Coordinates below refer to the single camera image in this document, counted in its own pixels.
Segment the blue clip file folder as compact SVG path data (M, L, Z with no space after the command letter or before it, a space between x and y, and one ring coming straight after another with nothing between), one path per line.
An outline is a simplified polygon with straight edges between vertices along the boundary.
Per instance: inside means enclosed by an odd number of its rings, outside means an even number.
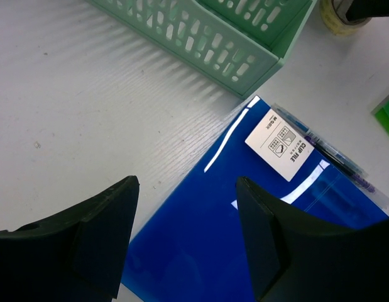
M143 301L257 301L238 212L240 177L344 227L359 230L389 218L255 97L134 237L123 284Z

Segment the green file organizer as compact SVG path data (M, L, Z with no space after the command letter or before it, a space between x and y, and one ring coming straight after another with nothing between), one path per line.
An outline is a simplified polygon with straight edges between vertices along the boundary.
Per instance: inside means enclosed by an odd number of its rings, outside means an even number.
M314 1L94 1L242 99L288 60Z

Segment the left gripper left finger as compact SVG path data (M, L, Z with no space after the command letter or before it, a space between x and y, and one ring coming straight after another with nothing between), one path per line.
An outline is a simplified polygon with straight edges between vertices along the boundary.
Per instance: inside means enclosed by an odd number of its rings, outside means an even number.
M0 301L117 298L140 184L127 176L61 212L0 231Z

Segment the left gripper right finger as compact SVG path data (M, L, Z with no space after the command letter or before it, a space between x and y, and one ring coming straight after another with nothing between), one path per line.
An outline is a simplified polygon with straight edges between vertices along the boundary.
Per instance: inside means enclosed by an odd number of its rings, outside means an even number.
M257 301L389 301L389 218L359 230L310 215L247 177L236 183Z

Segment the blue pen in package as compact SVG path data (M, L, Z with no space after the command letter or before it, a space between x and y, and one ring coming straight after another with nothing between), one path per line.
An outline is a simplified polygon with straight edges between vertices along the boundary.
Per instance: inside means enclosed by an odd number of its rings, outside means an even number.
M310 127L302 123L293 114L283 107L273 104L271 107L292 128L301 134L311 145L323 153L349 180L351 180L364 194L378 205L389 216L389 197L366 180L367 174L348 156L323 139Z

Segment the yellowish tape roll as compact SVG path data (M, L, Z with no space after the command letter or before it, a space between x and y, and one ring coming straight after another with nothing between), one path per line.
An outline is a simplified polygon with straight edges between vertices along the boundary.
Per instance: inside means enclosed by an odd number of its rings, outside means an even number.
M351 7L352 3L353 0L320 1L319 11L322 21L333 35L353 35L371 21L371 18L349 21L346 17L346 13Z

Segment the green clip file folder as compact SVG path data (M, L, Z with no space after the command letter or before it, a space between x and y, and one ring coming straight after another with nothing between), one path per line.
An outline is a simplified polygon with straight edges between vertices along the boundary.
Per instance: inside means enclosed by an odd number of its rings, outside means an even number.
M389 95L374 105L371 114L389 136Z

